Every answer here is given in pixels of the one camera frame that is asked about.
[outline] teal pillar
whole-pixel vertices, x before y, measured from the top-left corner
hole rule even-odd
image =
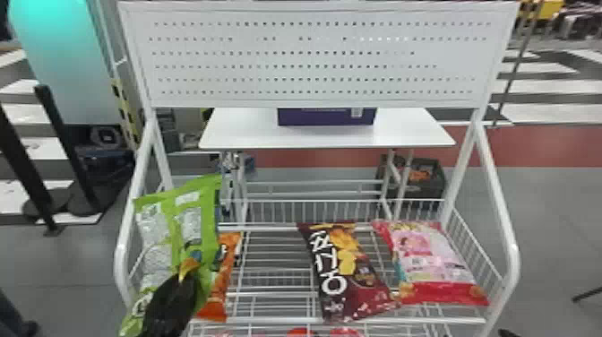
[[[66,124],[119,123],[85,0],[12,0],[9,18],[33,73],[54,93]]]

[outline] purple box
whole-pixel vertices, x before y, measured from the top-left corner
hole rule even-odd
[[[278,125],[372,125],[376,108],[279,108]]]

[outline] red snack bag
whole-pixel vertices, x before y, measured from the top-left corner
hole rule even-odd
[[[294,328],[287,332],[287,337],[320,337],[320,335],[312,330],[306,328]]]
[[[217,272],[214,273],[215,277],[207,303],[197,311],[197,317],[216,322],[226,322],[228,318],[225,308],[226,292],[228,292],[230,274],[234,267],[235,250],[240,237],[240,233],[219,234],[219,252],[216,254],[216,263],[212,266]]]
[[[330,332],[331,337],[364,337],[358,330],[348,327],[334,328]]]
[[[487,297],[456,255],[440,222],[375,220],[391,252],[402,304],[422,302],[487,306]]]
[[[317,279],[322,318],[328,323],[350,322],[396,307],[357,242],[354,223],[298,223]]]

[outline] black box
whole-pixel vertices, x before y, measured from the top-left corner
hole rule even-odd
[[[381,157],[381,165],[379,165],[376,171],[376,179],[384,178],[384,170],[387,163],[387,155],[384,154]],[[403,175],[403,168],[406,165],[406,160],[401,156],[395,156],[393,164],[398,168],[401,175]],[[443,197],[443,191],[445,190],[446,180],[443,168],[439,163],[439,160],[429,158],[414,158],[412,160],[412,171],[408,180],[408,186],[406,187],[405,199],[441,199]],[[418,172],[425,172],[424,176],[429,176],[428,179],[418,180],[417,177],[423,176]],[[394,199],[397,197],[399,186],[395,183],[393,177],[389,182],[389,189],[387,190],[387,198]],[[420,203],[412,203],[412,208],[417,208]],[[431,208],[430,203],[422,203],[423,208]]]

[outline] black floor stripe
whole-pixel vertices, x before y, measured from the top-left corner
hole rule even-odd
[[[602,80],[602,65],[564,51],[540,51],[541,62],[557,63],[575,69],[575,80]]]
[[[522,73],[519,72],[514,77],[515,80],[583,80],[584,76],[579,76],[578,73]],[[500,73],[497,78],[499,80],[510,80],[511,73]]]
[[[493,94],[491,102],[500,102],[502,96],[501,93]],[[602,104],[602,94],[513,93],[508,95],[506,103]]]
[[[14,129],[20,137],[56,137],[50,124],[15,124]]]
[[[428,112],[438,122],[464,122],[469,121],[472,116],[474,109],[472,108],[428,108]],[[497,110],[490,106],[487,106],[487,112],[485,114],[485,121],[494,120],[508,120],[504,116],[498,116]]]
[[[27,60],[21,60],[11,65],[0,67],[0,88],[19,80],[30,80],[34,78],[35,76],[33,75]]]
[[[68,160],[34,160],[34,166],[45,180],[73,179],[74,174]],[[13,168],[6,158],[0,154],[0,179],[17,179]]]
[[[0,93],[0,102],[3,104],[39,104],[38,99],[33,93],[31,93],[31,95]]]
[[[66,225],[66,226],[90,226],[99,223],[102,216],[94,222],[58,222],[57,225]],[[27,227],[40,227],[43,228],[46,225],[36,224],[34,220],[30,220],[21,214],[0,214],[0,227],[1,226],[27,226]]]

